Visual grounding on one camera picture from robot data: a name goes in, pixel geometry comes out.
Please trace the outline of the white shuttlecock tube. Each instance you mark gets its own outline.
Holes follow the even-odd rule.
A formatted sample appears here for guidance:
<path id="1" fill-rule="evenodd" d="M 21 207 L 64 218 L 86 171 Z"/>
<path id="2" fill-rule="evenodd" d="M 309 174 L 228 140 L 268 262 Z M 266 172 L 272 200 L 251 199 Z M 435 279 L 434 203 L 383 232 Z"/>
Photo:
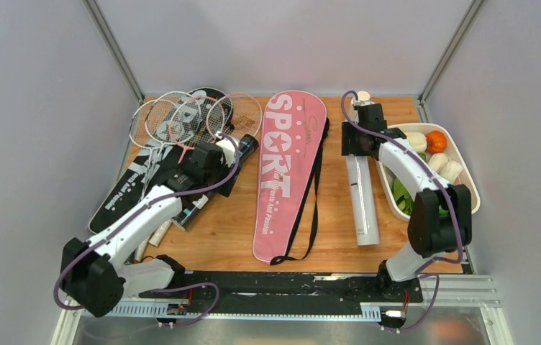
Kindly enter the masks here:
<path id="1" fill-rule="evenodd" d="M 358 246 L 381 243 L 373 185 L 366 156 L 345 158 Z"/>

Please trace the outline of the pink racket cover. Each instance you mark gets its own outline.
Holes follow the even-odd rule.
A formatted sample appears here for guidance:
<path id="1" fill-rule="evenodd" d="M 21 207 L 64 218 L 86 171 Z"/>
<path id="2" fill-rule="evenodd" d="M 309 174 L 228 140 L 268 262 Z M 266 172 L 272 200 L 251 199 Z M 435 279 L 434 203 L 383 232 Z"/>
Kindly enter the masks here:
<path id="1" fill-rule="evenodd" d="M 260 128 L 253 255 L 267 265 L 289 252 L 308 194 L 316 193 L 329 131 L 323 101 L 306 91 L 282 91 L 266 104 Z"/>

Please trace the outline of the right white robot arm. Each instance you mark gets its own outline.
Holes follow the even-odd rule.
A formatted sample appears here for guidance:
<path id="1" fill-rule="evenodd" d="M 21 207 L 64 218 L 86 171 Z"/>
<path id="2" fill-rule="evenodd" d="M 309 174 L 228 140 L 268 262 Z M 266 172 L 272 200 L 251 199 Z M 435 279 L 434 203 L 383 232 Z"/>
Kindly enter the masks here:
<path id="1" fill-rule="evenodd" d="M 414 279 L 435 262 L 450 262 L 447 253 L 463 259 L 472 239 L 471 192 L 441 177 L 410 145 L 399 128 L 389 128 L 379 103 L 362 101 L 349 90 L 341 98 L 353 100 L 357 118 L 342 110 L 342 155 L 374 157 L 397 177 L 414 200 L 407 227 L 408 242 L 379 268 L 387 274 L 376 280 L 376 291 L 384 300 L 397 299 L 404 281 Z"/>

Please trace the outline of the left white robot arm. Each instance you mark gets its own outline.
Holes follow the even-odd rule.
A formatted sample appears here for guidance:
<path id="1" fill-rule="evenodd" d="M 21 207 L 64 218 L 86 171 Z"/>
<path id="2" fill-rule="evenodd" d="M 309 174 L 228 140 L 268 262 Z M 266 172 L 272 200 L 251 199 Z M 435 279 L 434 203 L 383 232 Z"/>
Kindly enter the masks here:
<path id="1" fill-rule="evenodd" d="M 215 190 L 231 180 L 240 161 L 239 145 L 230 135 L 218 133 L 217 137 L 231 144 L 234 158 L 223 179 L 180 192 L 155 185 L 111 226 L 86 241 L 72 238 L 63 247 L 60 274 L 53 287 L 57 306 L 70 311 L 83 308 L 102 317 L 126 297 L 151 290 L 160 290 L 169 298 L 183 293 L 186 279 L 172 268 L 168 257 L 139 264 L 126 264 L 126 260 L 165 220 L 181 212 L 182 197 Z"/>

